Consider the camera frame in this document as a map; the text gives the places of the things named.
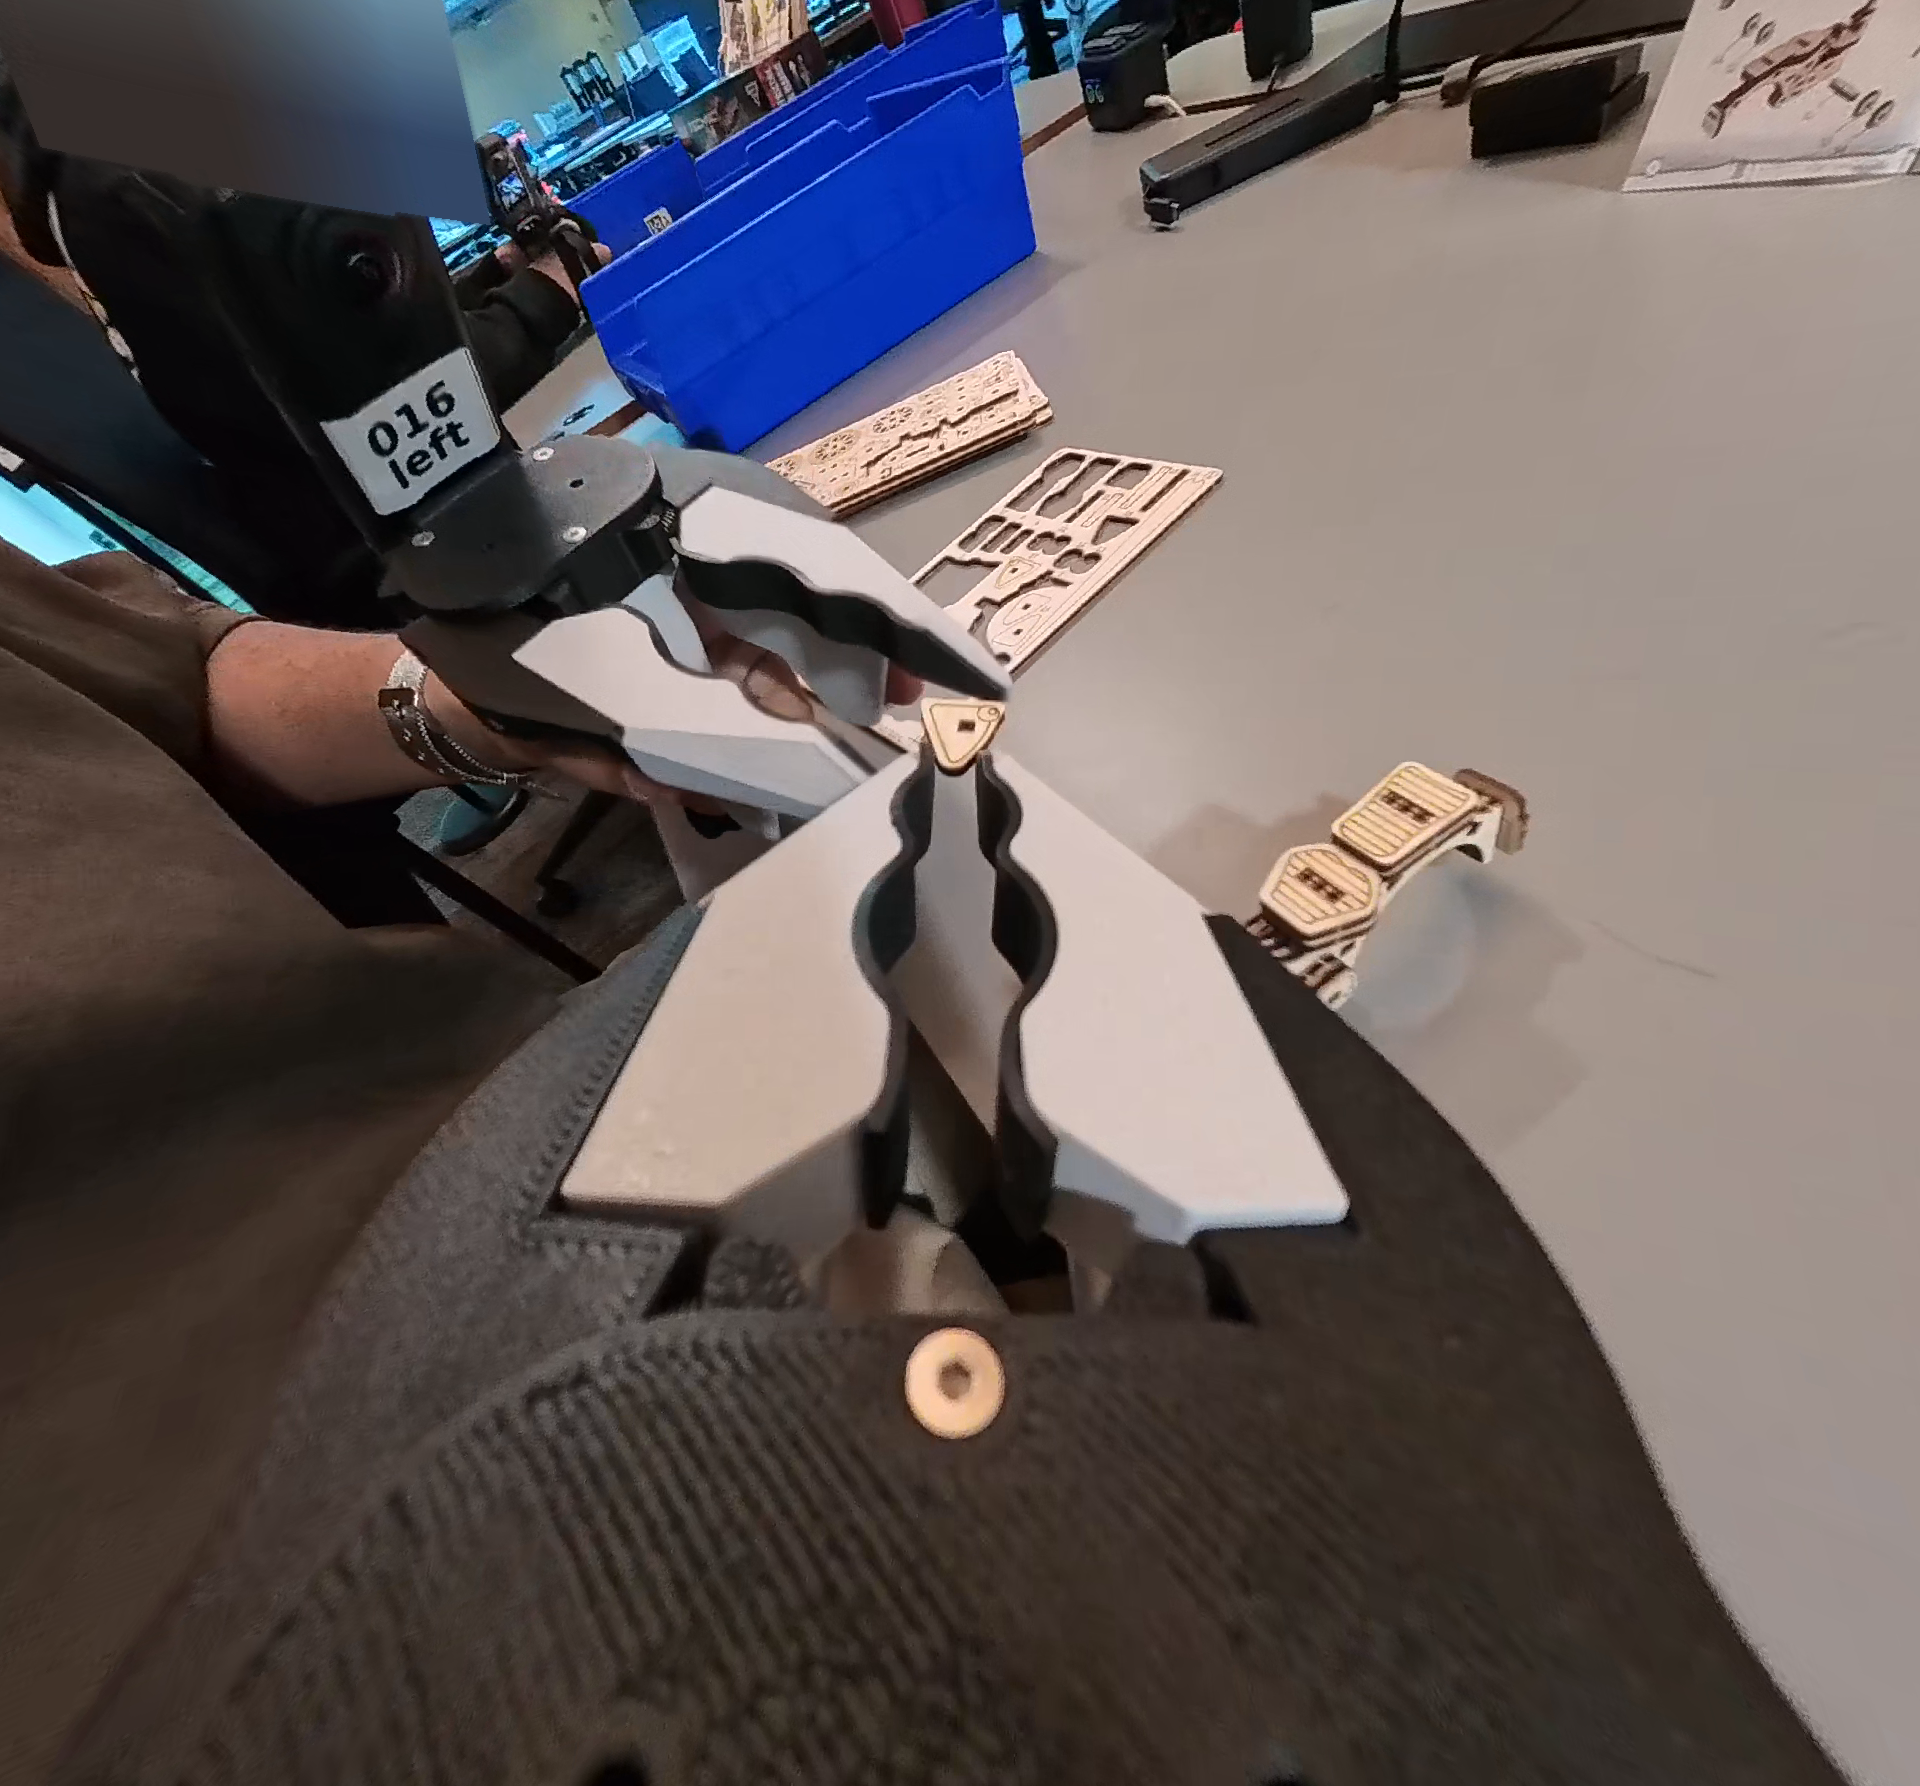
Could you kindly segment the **person's left hand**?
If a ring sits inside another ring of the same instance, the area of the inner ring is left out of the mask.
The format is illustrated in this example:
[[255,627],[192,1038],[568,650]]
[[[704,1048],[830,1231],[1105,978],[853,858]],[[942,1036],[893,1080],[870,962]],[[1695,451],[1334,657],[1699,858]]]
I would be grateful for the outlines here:
[[401,639],[443,729],[467,722],[477,764],[718,819],[722,830],[772,837],[777,819],[817,817],[899,746],[834,718],[777,657],[704,612],[420,618]]

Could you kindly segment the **printed instruction sheet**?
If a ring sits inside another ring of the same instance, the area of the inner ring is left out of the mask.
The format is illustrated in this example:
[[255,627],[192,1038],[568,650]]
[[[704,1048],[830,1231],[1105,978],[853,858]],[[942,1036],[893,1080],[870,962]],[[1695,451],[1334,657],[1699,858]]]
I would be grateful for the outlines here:
[[1624,190],[1917,168],[1917,0],[1693,0]]

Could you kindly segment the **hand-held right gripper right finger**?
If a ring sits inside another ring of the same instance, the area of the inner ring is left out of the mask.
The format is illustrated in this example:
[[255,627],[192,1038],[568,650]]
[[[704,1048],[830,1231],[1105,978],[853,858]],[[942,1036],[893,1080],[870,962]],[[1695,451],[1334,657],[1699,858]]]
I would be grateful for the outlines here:
[[981,758],[971,793],[971,1061],[1007,1228],[1054,1234],[1061,1201],[1162,1246],[1346,1222],[1199,904],[1011,758]]

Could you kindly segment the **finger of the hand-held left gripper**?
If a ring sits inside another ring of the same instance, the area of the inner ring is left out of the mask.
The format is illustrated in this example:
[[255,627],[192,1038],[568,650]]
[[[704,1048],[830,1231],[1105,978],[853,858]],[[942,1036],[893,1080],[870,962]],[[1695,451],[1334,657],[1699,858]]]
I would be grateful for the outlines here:
[[954,616],[801,490],[737,454],[662,453],[681,596],[777,658],[839,722],[913,703],[897,677],[1001,704],[1011,677]]
[[919,674],[919,592],[893,568],[662,568],[510,614],[511,715],[612,746],[719,813],[807,821],[892,763],[847,742]]

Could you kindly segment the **cut-out wooden puzzle sheet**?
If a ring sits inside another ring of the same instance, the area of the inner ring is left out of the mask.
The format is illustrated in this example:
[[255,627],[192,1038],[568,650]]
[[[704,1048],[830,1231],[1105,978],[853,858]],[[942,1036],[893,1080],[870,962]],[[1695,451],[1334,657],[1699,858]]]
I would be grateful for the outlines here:
[[913,586],[1020,674],[1220,484],[1212,467],[1064,451],[937,551]]

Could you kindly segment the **grey desk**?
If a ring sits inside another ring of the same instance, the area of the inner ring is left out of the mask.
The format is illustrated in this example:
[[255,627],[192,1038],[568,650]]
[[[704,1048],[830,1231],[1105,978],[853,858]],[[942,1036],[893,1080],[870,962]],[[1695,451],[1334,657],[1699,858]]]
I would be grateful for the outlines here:
[[1916,181],[1624,193],[1636,123],[1481,166],[1464,119],[1167,232],[1182,130],[1069,124],[1036,255],[753,454],[1017,353],[1049,426],[868,514],[901,573],[1052,448],[1220,469],[1007,729],[1214,910],[1398,763],[1523,793],[1349,1018],[1547,1246],[1806,1720],[1916,1782]]

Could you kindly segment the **wooden arch model part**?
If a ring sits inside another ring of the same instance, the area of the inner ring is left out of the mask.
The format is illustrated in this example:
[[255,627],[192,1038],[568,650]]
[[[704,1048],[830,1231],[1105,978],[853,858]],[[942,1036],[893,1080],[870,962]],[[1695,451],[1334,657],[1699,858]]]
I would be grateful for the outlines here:
[[1367,938],[1408,886],[1454,857],[1483,865],[1517,854],[1530,825],[1527,799],[1503,780],[1400,763],[1323,838],[1284,851],[1243,929],[1297,985],[1339,1011],[1354,997]]

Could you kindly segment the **stack of wooden puzzle sheets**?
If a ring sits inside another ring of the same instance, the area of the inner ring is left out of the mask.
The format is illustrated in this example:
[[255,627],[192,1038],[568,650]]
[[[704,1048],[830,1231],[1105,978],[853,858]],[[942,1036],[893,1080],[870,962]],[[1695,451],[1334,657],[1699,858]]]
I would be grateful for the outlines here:
[[835,520],[1014,445],[1052,405],[1014,353],[1001,353],[769,461]]

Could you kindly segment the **black charger block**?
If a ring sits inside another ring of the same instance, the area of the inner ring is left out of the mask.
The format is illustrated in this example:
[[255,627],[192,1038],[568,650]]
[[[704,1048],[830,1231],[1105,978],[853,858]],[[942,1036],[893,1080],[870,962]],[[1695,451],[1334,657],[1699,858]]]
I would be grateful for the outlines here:
[[1110,23],[1079,47],[1076,78],[1088,129],[1124,134],[1171,104],[1163,23]]

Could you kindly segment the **long black bar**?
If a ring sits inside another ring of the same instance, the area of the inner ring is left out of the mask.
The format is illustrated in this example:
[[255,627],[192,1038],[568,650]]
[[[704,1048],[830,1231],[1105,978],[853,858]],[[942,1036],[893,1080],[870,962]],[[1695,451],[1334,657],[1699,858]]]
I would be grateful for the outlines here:
[[1171,231],[1188,211],[1356,134],[1383,99],[1377,73],[1264,94],[1222,124],[1144,161],[1137,168],[1141,215],[1155,232]]

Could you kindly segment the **person's left forearm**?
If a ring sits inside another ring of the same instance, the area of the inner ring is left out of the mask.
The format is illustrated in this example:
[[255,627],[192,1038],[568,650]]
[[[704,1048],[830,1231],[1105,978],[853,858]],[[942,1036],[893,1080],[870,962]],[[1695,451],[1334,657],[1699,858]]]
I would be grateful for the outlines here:
[[247,620],[206,671],[209,767],[237,797],[320,811],[399,801],[452,782],[409,757],[380,692],[401,660],[396,637]]

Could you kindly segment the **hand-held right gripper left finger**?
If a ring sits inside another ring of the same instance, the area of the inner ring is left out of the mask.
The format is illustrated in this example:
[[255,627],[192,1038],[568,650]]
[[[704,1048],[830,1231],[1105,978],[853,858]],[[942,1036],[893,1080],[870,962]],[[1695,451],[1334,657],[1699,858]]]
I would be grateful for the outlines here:
[[937,1224],[901,1203],[897,971],[939,777],[899,758],[716,888],[557,1186],[562,1212],[924,1292]]

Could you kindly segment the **blue plastic bin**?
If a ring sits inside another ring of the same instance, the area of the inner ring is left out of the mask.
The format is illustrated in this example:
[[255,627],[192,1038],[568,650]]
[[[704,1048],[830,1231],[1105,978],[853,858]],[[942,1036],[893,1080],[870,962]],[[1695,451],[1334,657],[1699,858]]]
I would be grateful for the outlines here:
[[830,129],[890,134],[955,91],[990,91],[1006,78],[999,21],[999,0],[969,0],[910,26],[899,47],[878,47],[830,71],[693,158],[701,198],[727,190],[813,134]]
[[612,374],[684,442],[746,453],[1037,249],[1014,87],[805,137],[584,289]]
[[568,211],[619,256],[681,221],[704,196],[693,155],[668,141],[574,196]]

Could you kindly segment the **person's brown shirt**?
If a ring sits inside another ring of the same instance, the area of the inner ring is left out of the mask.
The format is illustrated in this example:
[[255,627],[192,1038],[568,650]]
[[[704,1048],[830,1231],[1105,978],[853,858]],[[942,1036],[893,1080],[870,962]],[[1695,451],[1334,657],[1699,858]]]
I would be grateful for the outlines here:
[[233,623],[4,549],[4,1782],[195,1775],[409,1458],[701,1263],[560,1209],[699,912],[566,997],[341,925],[211,767]]

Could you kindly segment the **small triangular wooden piece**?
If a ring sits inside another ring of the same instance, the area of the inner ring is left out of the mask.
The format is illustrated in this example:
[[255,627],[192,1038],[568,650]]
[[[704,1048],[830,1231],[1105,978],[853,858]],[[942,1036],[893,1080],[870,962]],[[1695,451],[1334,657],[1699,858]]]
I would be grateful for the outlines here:
[[942,777],[967,774],[992,749],[1006,718],[1004,700],[928,696],[918,712],[922,757]]

